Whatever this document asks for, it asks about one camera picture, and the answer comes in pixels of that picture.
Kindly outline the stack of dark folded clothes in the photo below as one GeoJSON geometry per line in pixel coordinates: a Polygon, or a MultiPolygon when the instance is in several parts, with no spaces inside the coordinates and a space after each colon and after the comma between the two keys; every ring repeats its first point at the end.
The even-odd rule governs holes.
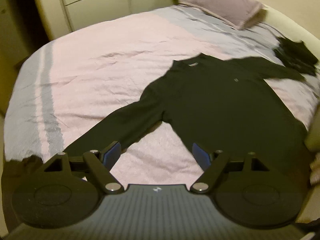
{"type": "Polygon", "coordinates": [[[316,76],[317,57],[306,47],[303,41],[294,42],[287,37],[277,37],[278,46],[273,48],[275,56],[285,67],[301,74],[316,76]]]}

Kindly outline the mauve velvet pillow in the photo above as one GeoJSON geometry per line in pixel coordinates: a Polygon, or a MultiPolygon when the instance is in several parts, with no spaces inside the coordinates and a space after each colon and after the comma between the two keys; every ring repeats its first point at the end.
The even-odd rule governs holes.
{"type": "Polygon", "coordinates": [[[263,3],[256,0],[180,0],[180,4],[200,9],[236,30],[250,28],[265,17],[263,3]]]}

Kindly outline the cream padded headboard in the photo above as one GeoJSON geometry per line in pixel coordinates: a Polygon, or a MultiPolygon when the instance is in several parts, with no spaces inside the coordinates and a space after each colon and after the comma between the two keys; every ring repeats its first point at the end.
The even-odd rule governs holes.
{"type": "Polygon", "coordinates": [[[275,27],[293,41],[304,41],[306,47],[319,59],[319,39],[316,36],[276,9],[268,5],[264,5],[264,9],[266,10],[265,22],[267,24],[275,27]]]}

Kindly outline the black long sleeve shirt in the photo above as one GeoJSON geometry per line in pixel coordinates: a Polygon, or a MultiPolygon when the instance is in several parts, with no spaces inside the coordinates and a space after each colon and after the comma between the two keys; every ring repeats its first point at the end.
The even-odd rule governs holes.
{"type": "Polygon", "coordinates": [[[130,147],[158,122],[169,123],[187,149],[222,150],[233,160],[254,152],[264,163],[306,186],[311,155],[307,134],[268,79],[303,82],[296,70],[262,57],[221,60],[200,54],[174,61],[138,101],[121,107],[66,148],[70,156],[117,141],[130,147]]]}

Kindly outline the pink grey bed duvet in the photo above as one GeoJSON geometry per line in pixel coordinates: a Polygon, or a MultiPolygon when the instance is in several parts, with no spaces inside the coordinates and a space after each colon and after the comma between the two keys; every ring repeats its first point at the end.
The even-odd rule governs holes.
{"type": "MultiPolygon", "coordinates": [[[[264,57],[274,63],[276,29],[235,30],[199,9],[172,6],[80,29],[44,45],[23,64],[4,119],[6,164],[54,154],[165,74],[173,60],[204,53],[223,60],[264,57]]],[[[267,81],[308,129],[319,80],[267,81]]],[[[169,124],[133,144],[112,174],[130,184],[186,184],[202,174],[169,124]]]]}

